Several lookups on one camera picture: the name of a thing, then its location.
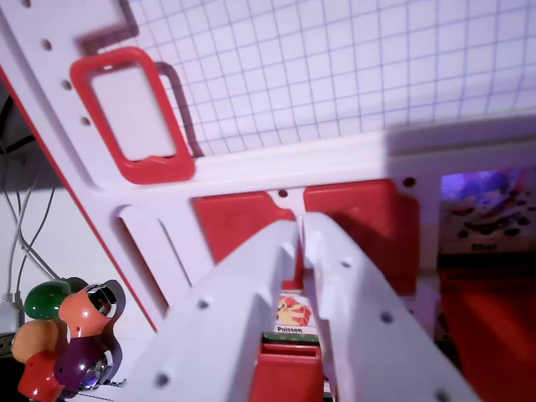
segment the red rectangular handle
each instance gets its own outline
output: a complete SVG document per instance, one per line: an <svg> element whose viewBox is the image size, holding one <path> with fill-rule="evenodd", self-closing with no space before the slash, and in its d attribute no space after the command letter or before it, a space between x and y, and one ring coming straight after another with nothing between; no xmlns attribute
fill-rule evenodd
<svg viewBox="0 0 536 402"><path fill-rule="evenodd" d="M131 63L138 63L147 76L177 149L177 153L171 157L151 155L141 161L127 159L90 84L91 73L97 71L102 73L108 65L117 66ZM195 164L178 127L166 91L160 81L157 67L147 53L139 48L127 47L85 57L73 63L70 68L70 78L119 171L126 180L135 184L155 184L185 181L193 176Z"/></svg>

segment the red edge trim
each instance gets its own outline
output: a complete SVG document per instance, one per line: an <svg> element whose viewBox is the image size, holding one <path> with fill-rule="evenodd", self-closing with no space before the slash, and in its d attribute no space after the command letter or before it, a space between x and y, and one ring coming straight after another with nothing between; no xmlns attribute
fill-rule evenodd
<svg viewBox="0 0 536 402"><path fill-rule="evenodd" d="M171 157L146 157L141 161L127 159L111 130L106 115L90 83L90 74L104 72L108 65L118 66L138 63L145 72L149 85L160 106L160 111L175 143L177 153ZM90 113L100 136L104 140L123 177L135 184L155 184L189 180L195 174L195 164L190 156L168 96L160 81L157 67L143 50L134 47L112 50L95 56L84 57L70 67L70 78L85 108Z"/></svg>
<svg viewBox="0 0 536 402"><path fill-rule="evenodd" d="M52 165L52 167L54 168L54 170L58 174L59 179L61 180L61 183L65 186L65 188L67 188L67 191L69 191L69 194L72 197L72 199L75 201L76 206L78 207L80 212L84 215L84 218L85 218L86 222L91 227L91 230L93 230L93 233L95 234L96 238L99 240L100 245L102 245L102 248L108 254L108 257L110 258L111 263L116 268L117 273L119 274L121 279L125 282L126 286L128 287L128 290L131 292L132 296L134 297L134 300L136 300L138 306L142 309L143 315L149 321L149 324L151 324L152 329L156 332L157 327L155 326L155 324L152 321L152 319L149 317L149 314L147 314L147 311L145 310L145 308L143 307L142 303L140 302L140 299L138 298L137 294L132 289L131 284L126 279L126 276L123 274L123 271L121 270L121 268L119 268L119 265L117 264L116 260L114 260L114 257L111 254L110 250L108 250L108 247L106 247L106 244L105 244L104 240L101 238L101 236L99 235L99 232L97 231L96 227L91 222L91 219L90 219L89 215L85 212L85 209L82 207L82 204L80 203L80 201L76 197L75 192L70 187L69 183L65 179L65 176L63 175L61 170L59 170L58 164L56 163L56 161L54 160L54 158L50 154L49 149L46 147L46 145L44 145L43 139L41 138L41 136L39 135L37 129L34 126L34 124L30 120L30 117L28 116L28 113L26 112L26 109L24 109L23 104L21 103L20 99L17 97L17 94L15 93L15 90L11 86L11 83L9 82L8 77L4 73L3 68L2 68L1 65L0 65L0 79L2 79L4 84L6 85L9 94L13 98L13 101L15 102L15 105L17 105L17 108L20 111L20 114L23 116L24 120L28 124L28 127L32 131L33 135L35 136L35 139L37 140L38 144L41 146L41 149L43 149L43 152L44 152L45 156L49 159L50 164Z"/></svg>

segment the screw hole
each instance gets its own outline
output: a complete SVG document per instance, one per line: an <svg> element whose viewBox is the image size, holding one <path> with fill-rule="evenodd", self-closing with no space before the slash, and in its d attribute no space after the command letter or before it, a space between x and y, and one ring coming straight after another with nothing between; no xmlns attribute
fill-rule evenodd
<svg viewBox="0 0 536 402"><path fill-rule="evenodd" d="M209 308L210 306L210 303L204 299L201 299L198 301L198 309L199 310L205 310L207 308Z"/></svg>
<svg viewBox="0 0 536 402"><path fill-rule="evenodd" d="M449 394L443 390L443 389L438 389L436 392L435 392L435 399L437 400L437 402L449 402L451 400L451 397L449 396Z"/></svg>
<svg viewBox="0 0 536 402"><path fill-rule="evenodd" d="M61 86L63 87L64 90L71 90L73 88L73 86L70 84L68 80L62 80Z"/></svg>
<svg viewBox="0 0 536 402"><path fill-rule="evenodd" d="M169 376L167 374L160 373L157 375L154 382L158 388L165 387L169 383Z"/></svg>
<svg viewBox="0 0 536 402"><path fill-rule="evenodd" d="M43 49L45 49L47 52L52 50L52 44L48 39L41 40L41 46L43 46Z"/></svg>
<svg viewBox="0 0 536 402"><path fill-rule="evenodd" d="M415 186L417 181L414 178L405 178L402 184L404 184L404 187L411 188Z"/></svg>
<svg viewBox="0 0 536 402"><path fill-rule="evenodd" d="M390 324L394 321L393 315L390 312L382 312L379 318L386 324Z"/></svg>

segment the red plastic part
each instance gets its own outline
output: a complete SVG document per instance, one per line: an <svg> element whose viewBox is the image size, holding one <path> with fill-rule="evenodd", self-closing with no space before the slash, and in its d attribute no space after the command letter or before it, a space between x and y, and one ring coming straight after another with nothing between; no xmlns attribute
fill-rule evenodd
<svg viewBox="0 0 536 402"><path fill-rule="evenodd" d="M442 305L465 378L486 402L534 401L536 279L453 274Z"/></svg>
<svg viewBox="0 0 536 402"><path fill-rule="evenodd" d="M55 361L55 353L51 350L30 357L18 382L18 392L38 402L55 402L64 389L54 377Z"/></svg>
<svg viewBox="0 0 536 402"><path fill-rule="evenodd" d="M419 203L390 180L308 187L307 211L337 222L401 294L415 292L419 269Z"/></svg>
<svg viewBox="0 0 536 402"><path fill-rule="evenodd" d="M127 159L111 130L106 115L90 84L91 73L104 71L108 65L124 65L138 63L147 76L157 103L167 124L169 133L175 143L177 153L171 157L150 156L141 161ZM188 153L186 144L173 114L166 91L151 57L139 48L126 47L103 54L85 57L73 63L70 77L80 98L84 102L91 119L99 130L110 154L123 177L135 184L154 184L189 180L195 173L193 159Z"/></svg>
<svg viewBox="0 0 536 402"><path fill-rule="evenodd" d="M250 402L322 402L323 390L320 347L261 346Z"/></svg>
<svg viewBox="0 0 536 402"><path fill-rule="evenodd" d="M269 224L280 219L295 220L292 211L277 207L262 191L196 198L193 207L216 264ZM283 288L302 289L302 277L299 252L294 280L284 281Z"/></svg>

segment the grid paper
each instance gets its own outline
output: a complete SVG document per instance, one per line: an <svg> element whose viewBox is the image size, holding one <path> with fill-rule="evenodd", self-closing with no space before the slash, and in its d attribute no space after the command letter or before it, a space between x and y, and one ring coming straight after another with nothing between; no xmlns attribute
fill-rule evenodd
<svg viewBox="0 0 536 402"><path fill-rule="evenodd" d="M123 8L137 36L100 51L139 46L176 71L180 88L162 82L196 157L536 108L536 0Z"/></svg>

